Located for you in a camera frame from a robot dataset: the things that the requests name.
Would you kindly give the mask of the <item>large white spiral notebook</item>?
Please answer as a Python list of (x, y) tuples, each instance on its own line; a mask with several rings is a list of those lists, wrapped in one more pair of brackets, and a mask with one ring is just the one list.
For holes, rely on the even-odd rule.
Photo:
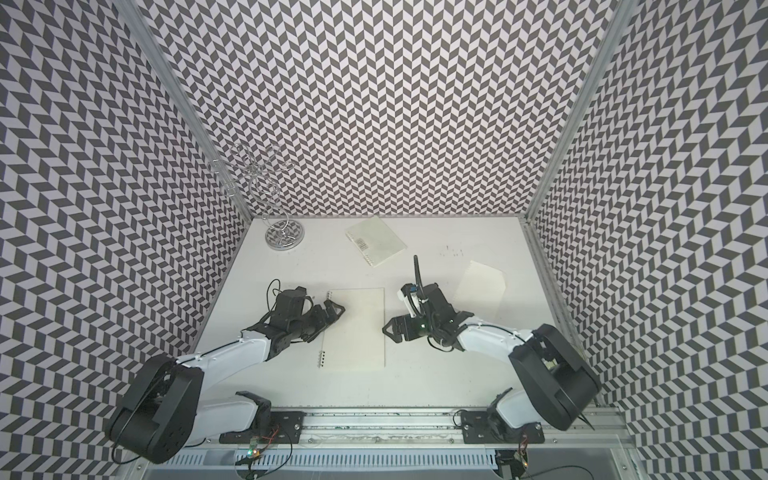
[(370, 372), (385, 367), (383, 288), (332, 290), (328, 299), (345, 311), (323, 333), (318, 367)]

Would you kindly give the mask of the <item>torn cream notebook page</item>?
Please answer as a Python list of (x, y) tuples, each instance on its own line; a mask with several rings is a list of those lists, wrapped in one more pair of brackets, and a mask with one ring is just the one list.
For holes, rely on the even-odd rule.
[(488, 265), (471, 261), (453, 296), (453, 306), (484, 320), (493, 320), (506, 291), (503, 272)]

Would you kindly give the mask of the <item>small white spiral notebook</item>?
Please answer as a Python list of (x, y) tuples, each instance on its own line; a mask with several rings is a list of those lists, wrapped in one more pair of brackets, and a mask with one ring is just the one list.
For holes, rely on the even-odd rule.
[(347, 228), (345, 234), (371, 267), (381, 265), (407, 248), (395, 232), (377, 216)]

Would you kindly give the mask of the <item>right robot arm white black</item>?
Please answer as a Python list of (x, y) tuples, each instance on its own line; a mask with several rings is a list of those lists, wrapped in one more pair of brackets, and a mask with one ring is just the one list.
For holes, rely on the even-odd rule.
[(435, 283), (408, 283), (398, 298), (407, 313), (382, 327), (393, 342), (425, 338), (442, 352), (479, 353), (513, 367), (520, 386), (498, 394), (487, 408), (499, 440), (510, 442), (540, 424), (568, 430), (602, 388), (583, 356), (550, 324), (518, 330), (487, 322), (454, 309)]

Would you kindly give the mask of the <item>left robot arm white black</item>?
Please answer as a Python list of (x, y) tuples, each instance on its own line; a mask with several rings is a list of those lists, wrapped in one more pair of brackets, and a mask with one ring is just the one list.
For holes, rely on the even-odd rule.
[(202, 394), (276, 358), (294, 343), (314, 341), (344, 313), (344, 306), (330, 299), (314, 304), (303, 287), (283, 290), (274, 306), (236, 340), (204, 353), (150, 358), (106, 423), (107, 439), (161, 464), (188, 443), (214, 436), (271, 437), (277, 424), (268, 399), (239, 391), (228, 399), (204, 401)]

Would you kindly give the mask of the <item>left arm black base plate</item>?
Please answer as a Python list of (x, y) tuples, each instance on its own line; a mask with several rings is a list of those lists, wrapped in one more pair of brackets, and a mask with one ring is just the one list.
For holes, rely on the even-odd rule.
[(240, 432), (227, 432), (219, 436), (220, 444), (267, 444), (296, 445), (303, 431), (306, 413), (299, 410), (272, 412), (268, 417), (257, 418), (254, 424)]

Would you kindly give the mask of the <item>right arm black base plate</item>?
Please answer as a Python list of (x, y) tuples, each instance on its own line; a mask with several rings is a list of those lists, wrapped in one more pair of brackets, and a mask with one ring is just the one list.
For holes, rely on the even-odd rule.
[(536, 445), (545, 442), (539, 423), (513, 428), (499, 415), (487, 411), (460, 409), (454, 414), (453, 421), (461, 430), (465, 444)]

